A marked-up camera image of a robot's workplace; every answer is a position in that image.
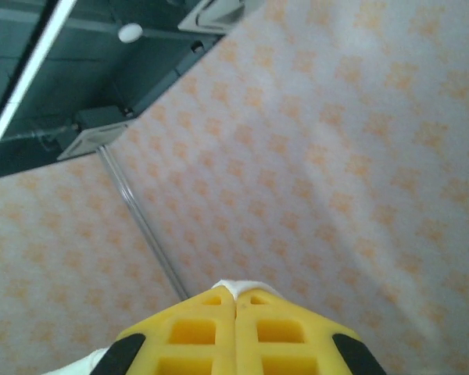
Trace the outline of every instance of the round ceiling light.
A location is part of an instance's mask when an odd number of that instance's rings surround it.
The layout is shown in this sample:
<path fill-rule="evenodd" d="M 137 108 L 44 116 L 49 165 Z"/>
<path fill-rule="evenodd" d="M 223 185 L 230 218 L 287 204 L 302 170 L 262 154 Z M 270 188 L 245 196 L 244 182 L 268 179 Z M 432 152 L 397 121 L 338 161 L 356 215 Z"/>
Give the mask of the round ceiling light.
<path fill-rule="evenodd" d="M 142 27 L 138 23 L 128 23 L 118 31 L 118 38 L 122 43 L 132 43 L 142 36 Z"/>

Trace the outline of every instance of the air vent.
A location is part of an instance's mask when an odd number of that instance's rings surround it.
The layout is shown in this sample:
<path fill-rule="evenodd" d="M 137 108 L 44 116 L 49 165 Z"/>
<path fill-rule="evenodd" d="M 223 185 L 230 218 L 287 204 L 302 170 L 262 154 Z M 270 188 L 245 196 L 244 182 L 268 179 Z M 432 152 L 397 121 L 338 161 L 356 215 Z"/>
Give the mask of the air vent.
<path fill-rule="evenodd" d="M 264 0 L 202 0 L 179 24 L 179 29 L 209 34 L 227 34 Z"/>
<path fill-rule="evenodd" d="M 63 160 L 94 152 L 99 146 L 113 142 L 126 128 L 127 123 L 114 123 L 105 127 L 83 130 L 57 159 Z"/>

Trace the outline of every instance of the fluorescent light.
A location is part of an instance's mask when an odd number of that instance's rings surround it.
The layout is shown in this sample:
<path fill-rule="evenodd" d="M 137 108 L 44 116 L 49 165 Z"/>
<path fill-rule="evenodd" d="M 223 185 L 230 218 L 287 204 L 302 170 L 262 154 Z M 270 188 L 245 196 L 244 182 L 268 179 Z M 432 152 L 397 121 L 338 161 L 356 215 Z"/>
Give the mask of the fluorescent light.
<path fill-rule="evenodd" d="M 45 29 L 41 33 L 38 43 L 34 47 L 33 53 L 28 59 L 17 84 L 7 101 L 7 105 L 0 114 L 0 140 L 7 130 L 19 104 L 27 93 L 28 88 L 31 86 L 31 82 L 33 82 L 33 79 L 37 75 L 41 64 L 44 62 L 45 57 L 47 57 L 48 52 L 51 50 L 55 39 L 59 35 L 59 32 L 63 28 L 64 23 L 70 16 L 71 10 L 76 3 L 77 0 L 58 0 Z"/>

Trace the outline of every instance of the patterned wall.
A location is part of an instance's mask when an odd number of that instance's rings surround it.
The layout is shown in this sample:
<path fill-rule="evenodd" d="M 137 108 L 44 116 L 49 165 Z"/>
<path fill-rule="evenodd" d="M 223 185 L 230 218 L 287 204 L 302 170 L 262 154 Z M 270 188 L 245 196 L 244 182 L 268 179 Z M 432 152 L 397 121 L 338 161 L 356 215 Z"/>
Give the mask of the patterned wall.
<path fill-rule="evenodd" d="M 273 0 L 115 147 L 193 293 L 255 278 L 469 373 L 469 0 Z"/>
<path fill-rule="evenodd" d="M 64 366 L 174 303 L 96 155 L 0 179 L 0 373 Z"/>

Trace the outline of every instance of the ceiling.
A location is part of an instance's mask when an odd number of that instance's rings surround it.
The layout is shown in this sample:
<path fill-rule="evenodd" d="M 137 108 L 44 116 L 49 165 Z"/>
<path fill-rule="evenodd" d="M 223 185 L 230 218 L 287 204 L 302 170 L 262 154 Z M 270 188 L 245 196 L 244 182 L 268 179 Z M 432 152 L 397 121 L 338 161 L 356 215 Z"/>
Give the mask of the ceiling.
<path fill-rule="evenodd" d="M 39 134 L 81 109 L 146 109 L 220 39 L 177 29 L 197 2 L 79 0 L 2 138 L 0 177 L 55 162 L 62 149 Z M 54 4 L 0 0 L 0 109 Z M 117 32 L 130 22 L 144 35 L 124 44 Z"/>

